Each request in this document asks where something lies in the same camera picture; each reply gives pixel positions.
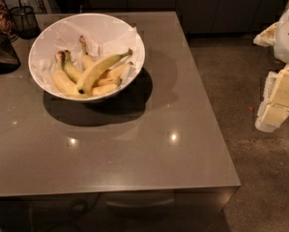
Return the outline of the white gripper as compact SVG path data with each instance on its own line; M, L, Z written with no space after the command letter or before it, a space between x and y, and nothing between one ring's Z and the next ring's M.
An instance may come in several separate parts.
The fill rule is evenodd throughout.
M275 58L287 65L279 72L269 72L264 86L255 127L273 132L289 117L289 9L278 23L273 23L258 34L254 44L273 46Z

